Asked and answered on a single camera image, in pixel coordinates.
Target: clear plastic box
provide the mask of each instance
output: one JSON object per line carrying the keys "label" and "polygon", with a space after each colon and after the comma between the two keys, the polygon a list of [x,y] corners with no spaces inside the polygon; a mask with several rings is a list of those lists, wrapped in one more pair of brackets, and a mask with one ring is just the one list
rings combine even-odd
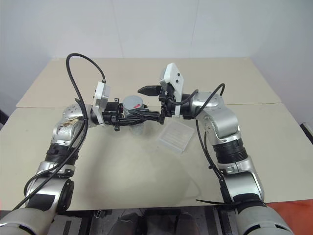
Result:
{"label": "clear plastic box", "polygon": [[177,121],[171,121],[163,129],[158,140],[165,146],[182,153],[189,143],[195,129]]}

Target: robotic arm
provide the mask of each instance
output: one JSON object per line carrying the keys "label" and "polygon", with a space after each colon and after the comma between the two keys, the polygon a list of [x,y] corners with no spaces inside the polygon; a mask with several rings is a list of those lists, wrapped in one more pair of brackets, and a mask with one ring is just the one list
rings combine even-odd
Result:
{"label": "robotic arm", "polygon": [[[123,115],[123,104],[119,99],[108,102],[110,88],[99,82],[95,91],[93,106],[86,105],[88,126],[112,125],[115,131],[120,126],[136,125],[146,120],[164,123],[165,117],[183,116],[195,119],[199,133],[200,122],[213,145],[217,166],[208,152],[202,148],[212,168],[218,176],[225,203],[236,210],[238,232],[241,235],[291,235],[293,234],[283,219],[264,203],[264,191],[246,153],[241,139],[240,128],[235,114],[224,105],[222,97],[213,93],[183,94],[183,77],[174,63],[167,66],[159,86],[146,86],[139,93],[158,96],[161,113],[150,111],[147,106],[134,107]],[[44,235],[47,234],[55,214],[66,211],[71,203],[74,182],[70,177],[75,172],[75,161],[79,148],[78,141],[84,138],[81,104],[71,105],[63,111],[62,119],[53,130],[50,148],[46,158],[40,163],[37,174],[25,187],[28,196],[47,178],[55,173],[44,187],[27,202],[26,207],[13,210],[0,221],[1,234]],[[64,166],[56,171],[56,166],[67,159]]]}

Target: beige table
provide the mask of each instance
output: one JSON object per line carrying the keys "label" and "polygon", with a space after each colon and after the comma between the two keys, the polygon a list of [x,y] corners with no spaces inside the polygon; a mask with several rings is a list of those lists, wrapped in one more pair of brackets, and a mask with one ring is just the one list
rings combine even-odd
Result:
{"label": "beige table", "polygon": [[[157,84],[162,69],[173,61],[185,78],[185,93],[226,83],[225,102],[239,119],[267,202],[313,198],[313,147],[250,59],[96,59],[111,86],[110,100]],[[85,102],[92,103],[100,80],[97,70],[81,59],[71,65]],[[2,210],[22,199],[25,182],[45,158],[55,123],[74,97],[65,60],[55,59],[17,104],[0,131]],[[143,98],[159,110],[156,97]],[[194,120],[183,122],[195,127]],[[221,201],[218,181],[207,168],[196,134],[185,152],[177,154],[157,142],[162,128],[148,121],[141,136],[133,136],[128,127],[120,132],[112,127],[90,129],[76,162],[70,210],[200,205],[197,198]],[[209,151],[215,156],[211,147]]]}
{"label": "beige table", "polygon": [[[266,201],[313,198],[313,147],[285,106],[229,107],[240,120],[244,144],[264,186]],[[2,210],[12,209],[22,199],[23,186],[45,158],[62,110],[18,108],[1,130]],[[168,118],[165,125],[172,120]],[[183,122],[195,127],[194,120]],[[120,132],[113,127],[91,128],[76,162],[69,209],[193,206],[201,204],[197,198],[221,201],[218,181],[207,168],[197,135],[185,152],[177,154],[157,142],[162,128],[148,121],[141,136],[133,136],[128,127]],[[215,156],[211,147],[209,151]]]}

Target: red object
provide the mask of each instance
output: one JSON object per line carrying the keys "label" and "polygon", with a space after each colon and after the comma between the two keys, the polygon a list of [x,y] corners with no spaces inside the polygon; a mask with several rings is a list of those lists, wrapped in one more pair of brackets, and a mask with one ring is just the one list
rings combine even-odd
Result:
{"label": "red object", "polygon": [[313,235],[313,199],[267,205],[280,214],[295,235]]}

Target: plastic lid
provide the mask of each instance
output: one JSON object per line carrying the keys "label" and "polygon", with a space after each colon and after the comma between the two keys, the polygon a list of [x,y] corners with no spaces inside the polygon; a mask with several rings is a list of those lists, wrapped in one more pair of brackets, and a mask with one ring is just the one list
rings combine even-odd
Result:
{"label": "plastic lid", "polygon": [[182,153],[194,134],[194,131],[194,128],[180,122],[172,121],[167,124],[158,139],[163,145]]}

